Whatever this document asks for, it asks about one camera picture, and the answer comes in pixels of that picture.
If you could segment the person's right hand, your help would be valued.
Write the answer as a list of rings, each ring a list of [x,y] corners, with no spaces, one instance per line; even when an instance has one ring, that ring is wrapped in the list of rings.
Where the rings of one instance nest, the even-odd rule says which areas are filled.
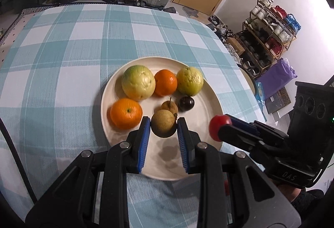
[[[294,188],[286,185],[278,185],[277,188],[290,202],[294,201],[301,192],[301,189],[299,188]]]

